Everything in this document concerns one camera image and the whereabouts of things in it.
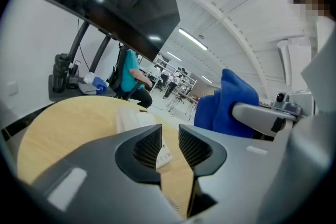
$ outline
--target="ceiling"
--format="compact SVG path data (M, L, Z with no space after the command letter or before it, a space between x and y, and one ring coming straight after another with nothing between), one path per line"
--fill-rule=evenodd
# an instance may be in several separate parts
M274 99L286 86L277 50L280 40L316 36L315 22L302 19L288 0L176 0L181 21L161 54L182 59L181 65L220 87L223 68L249 83L261 98ZM179 28L208 47L204 51L178 32Z

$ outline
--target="table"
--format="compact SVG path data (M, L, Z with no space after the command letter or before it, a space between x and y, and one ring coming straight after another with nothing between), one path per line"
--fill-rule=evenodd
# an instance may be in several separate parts
M177 93L178 93L178 96L175 96L175 98L167 105L167 108L170 106L170 109L169 109L169 112L170 112L174 107L177 106L178 103L183 102L183 98L187 99L190 103L184 115L187 115L187 113L189 113L189 121L190 121L191 116L196 111L198 102L194 98L186 95L180 90L177 90Z
M101 96L75 97L55 103L34 119L20 144L18 177L31 184L49 166L80 145L116 134L116 113L120 105L144 110L130 102ZM158 169L162 191L171 196L186 217L193 172L178 147L178 131L160 117L162 135L174 158Z
M79 78L79 83L85 83L84 78ZM52 85L52 75L49 75L48 77L48 91L49 91L49 100L52 102L59 102L68 98L77 97L77 96L83 96L85 95L82 93L78 88L77 89L67 89L65 88L63 92L57 93L53 91L53 85ZM106 91L99 94L101 96L108 96L108 97L115 97L116 93L112 90L111 87L107 87Z

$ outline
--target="chair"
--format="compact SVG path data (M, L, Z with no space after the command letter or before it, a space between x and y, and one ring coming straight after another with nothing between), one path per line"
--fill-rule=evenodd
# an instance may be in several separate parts
M116 93L115 97L123 100L128 100L132 96L132 94L134 94L134 92L140 87L140 85L145 84L144 82L135 79L137 84L130 92L124 92L121 89L120 85L122 80L122 70L126 59L126 51L127 46L126 45L121 46L119 43L119 55L117 59L117 65L115 68L113 67L112 75L110 76L109 79L107 79L107 82L110 84L110 87Z
M158 83L156 84L156 88L158 88L161 92L163 91L162 86L166 85L166 82L168 80L168 76L165 74L161 74L161 79L162 81L158 81Z

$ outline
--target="gray plastic device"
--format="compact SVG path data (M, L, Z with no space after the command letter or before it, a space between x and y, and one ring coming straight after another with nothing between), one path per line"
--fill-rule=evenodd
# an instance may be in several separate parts
M91 141L33 186L74 223L280 222L328 172L335 125L336 113L305 118L273 142L180 125L179 147L194 171L189 220L160 190L159 124ZM74 170L82 175L74 176Z
M289 102L289 95L285 92L279 92L275 101L274 109L279 109L293 115L301 114L301 107L297 104Z
M297 116L244 103L236 103L231 111L232 116L260 133L275 137L285 122L298 120Z

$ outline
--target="blue object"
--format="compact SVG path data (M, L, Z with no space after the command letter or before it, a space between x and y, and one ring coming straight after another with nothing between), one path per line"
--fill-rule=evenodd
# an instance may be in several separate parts
M97 94L99 93L103 93L106 91L106 84L105 81L103 81L101 78L99 77L95 77L95 79L93 80L92 83L93 86L95 86L97 88Z
M252 138L254 130L231 116L237 102L259 106L255 89L229 69L223 69L222 89L200 98L194 125L218 133Z
M135 52L132 50L126 51L126 57L125 57L125 63L122 68L122 78L121 78L121 90L124 92L130 92L134 86L137 84L137 82L134 79L134 76L132 76L130 69L139 69L138 62L136 61L136 55Z

